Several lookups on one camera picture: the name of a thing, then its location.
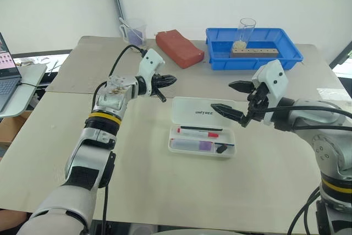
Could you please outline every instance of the measuring cup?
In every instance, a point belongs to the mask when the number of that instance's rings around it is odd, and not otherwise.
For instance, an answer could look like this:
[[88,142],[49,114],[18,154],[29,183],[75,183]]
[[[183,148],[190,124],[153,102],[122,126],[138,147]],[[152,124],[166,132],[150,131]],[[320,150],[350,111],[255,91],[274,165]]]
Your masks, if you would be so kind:
[[141,19],[125,19],[125,22],[130,28],[120,25],[123,40],[138,47],[145,47],[145,29],[147,27],[145,22]]

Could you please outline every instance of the purple eraser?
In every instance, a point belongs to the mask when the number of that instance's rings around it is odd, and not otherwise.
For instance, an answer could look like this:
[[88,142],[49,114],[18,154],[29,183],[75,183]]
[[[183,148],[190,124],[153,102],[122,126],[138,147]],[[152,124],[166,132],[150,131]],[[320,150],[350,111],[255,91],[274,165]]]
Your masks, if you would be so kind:
[[199,150],[201,151],[211,151],[211,141],[201,141],[199,142]]

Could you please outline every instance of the yellow ring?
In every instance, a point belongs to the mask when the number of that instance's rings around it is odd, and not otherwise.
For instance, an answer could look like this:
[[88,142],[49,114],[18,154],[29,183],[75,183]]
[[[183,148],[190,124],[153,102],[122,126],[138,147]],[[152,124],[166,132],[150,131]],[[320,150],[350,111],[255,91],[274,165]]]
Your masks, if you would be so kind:
[[101,117],[101,118],[107,118],[110,119],[113,122],[116,122],[117,124],[121,125],[121,119],[111,116],[109,114],[106,113],[102,113],[102,112],[93,112],[89,114],[89,117]]
[[336,185],[330,184],[327,182],[325,179],[321,179],[321,181],[331,189],[334,189],[337,192],[340,193],[345,193],[345,194],[352,194],[352,188],[342,188],[342,187],[337,187]]

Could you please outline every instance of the laptop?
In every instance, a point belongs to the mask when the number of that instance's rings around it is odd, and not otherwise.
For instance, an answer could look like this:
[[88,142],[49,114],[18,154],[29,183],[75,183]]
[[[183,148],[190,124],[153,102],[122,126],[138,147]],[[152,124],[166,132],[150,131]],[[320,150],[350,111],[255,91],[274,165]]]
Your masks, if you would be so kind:
[[0,112],[13,95],[19,81],[21,74],[0,32]]

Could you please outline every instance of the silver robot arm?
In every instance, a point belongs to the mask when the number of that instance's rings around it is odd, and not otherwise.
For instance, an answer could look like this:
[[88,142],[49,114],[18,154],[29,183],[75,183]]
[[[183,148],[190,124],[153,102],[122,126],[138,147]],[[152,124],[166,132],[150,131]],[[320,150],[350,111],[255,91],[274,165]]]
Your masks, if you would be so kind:
[[243,127],[252,119],[263,120],[266,125],[273,123],[276,129],[293,132],[305,140],[315,152],[322,177],[322,201],[317,203],[320,234],[351,234],[352,123],[346,114],[352,114],[329,102],[285,98],[287,85],[280,62],[271,61],[256,72],[252,81],[229,84],[249,94],[247,115],[223,104],[212,107]]
[[165,97],[159,88],[172,85],[176,78],[159,75],[165,64],[153,49],[144,55],[134,76],[110,76],[65,167],[66,182],[55,189],[32,214],[20,235],[83,235],[92,222],[98,188],[110,181],[116,135],[128,102],[139,95]]

